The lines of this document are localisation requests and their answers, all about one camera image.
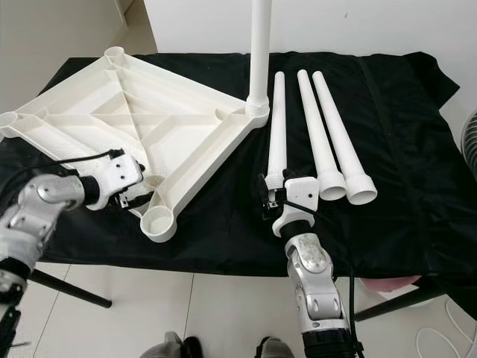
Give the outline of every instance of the person's leg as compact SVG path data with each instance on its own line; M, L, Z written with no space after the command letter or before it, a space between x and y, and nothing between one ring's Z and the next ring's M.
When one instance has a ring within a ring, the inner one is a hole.
M165 334L164 343L148 349L140 358L181 358L182 341L175 332Z
M294 358L287 344L275 337L267 337L256 349L256 358Z

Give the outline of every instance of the black tablecloth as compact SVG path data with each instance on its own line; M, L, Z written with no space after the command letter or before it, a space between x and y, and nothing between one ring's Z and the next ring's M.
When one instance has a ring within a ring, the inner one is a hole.
M141 60L237 98L248 93L248 55L153 54ZM66 61L47 88L89 65L92 58ZM321 70L365 171L379 191L364 206L346 198L320 201L319 211L335 223L315 230L331 254L337 274L346 274L347 249L356 274L395 277L445 274L477 277L477 187L438 109L458 86L433 57L332 53L272 54L269 98L276 71L284 71L287 99L288 166L316 175L303 114L297 71ZM108 207L64 213L44 260L216 274L286 275L283 243L262 221L256 189L268 158L270 121L252 131L178 216L176 235L156 244L128 212ZM21 139L0 144L0 185L19 166L49 159ZM27 178L19 178L10 194ZM6 204L9 196L0 204Z

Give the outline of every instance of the white floor tile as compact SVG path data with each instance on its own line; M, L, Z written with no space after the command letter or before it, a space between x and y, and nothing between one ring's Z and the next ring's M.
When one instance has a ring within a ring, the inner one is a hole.
M36 358L134 358L168 330L183 335L192 274L72 265L66 281L110 298L113 306L60 294Z
M338 281L348 305L348 279ZM357 323L358 338L367 358L417 357L415 339L421 327L432 327L447 336L465 357L470 347L447 318L447 297L424 307L408 308ZM356 284L356 310L380 302L379 296ZM454 303L452 311L459 311ZM473 336L473 321L456 312L459 324ZM303 345L294 305L294 290L287 278L221 277L196 274L192 288L187 336L197 336L206 358L251 358L264 336L277 336L288 343L296 358L303 358ZM423 336L424 357L448 358L454 354L442 339Z
M304 357L288 278L196 274L187 336L197 336L204 358L251 358L266 336L286 342Z
M37 263L37 269L61 280L65 278L68 268L69 265L59 263ZM22 316L13 343L30 342L30 344L12 348L8 355L9 358L33 356L57 293L57 291L38 283L31 281L28 283L27 291L19 305Z
M337 286L345 307L348 308L349 280L340 278ZM423 327L440 331L450 339L461 356L465 357L470 344L466 343L465 338L447 317L444 305L448 299L447 296L442 296L422 307L409 307L356 323L358 339L363 343L366 357L418 357L415 341L417 332ZM382 301L379 295L365 289L359 280L356 281L356 312ZM453 302L451 308L452 312L460 310ZM455 316L459 324L462 324L464 319L467 320L464 327L469 328L469 318L465 317L466 315L459 312ZM453 358L455 356L452 349L436 336L423 336L421 347L424 358Z

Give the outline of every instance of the white plastic tube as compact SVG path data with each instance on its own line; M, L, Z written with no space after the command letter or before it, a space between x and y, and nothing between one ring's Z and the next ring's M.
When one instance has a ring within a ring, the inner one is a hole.
M329 146L308 72L304 69L298 72L298 84L305 110L306 126L312 143L317 179L320 182L320 198L323 200L343 198L346 194L346 184L343 175L336 168L335 158Z
M275 74L274 111L271 116L268 173L265 178L268 190L283 187L283 170L286 169L286 117L285 75Z
M329 135L346 181L348 201L353 205L367 204L378 195L373 180L364 173L323 74L316 71L313 74L313 81L315 82Z
M253 0L252 48L250 50L250 94L247 114L268 116L268 58L270 57L271 0Z

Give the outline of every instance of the white wall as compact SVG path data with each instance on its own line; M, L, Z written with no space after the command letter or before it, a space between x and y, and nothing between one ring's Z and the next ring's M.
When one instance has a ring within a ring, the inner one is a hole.
M0 113L34 98L68 57L99 57L124 24L116 0L0 0Z
M251 0L145 0L160 52L250 51ZM424 51L461 85L442 109L454 137L477 108L476 0L274 0L272 51Z
M121 8L122 13L126 12L126 10L129 8L129 6L131 6L133 1L134 0L119 0L119 7Z

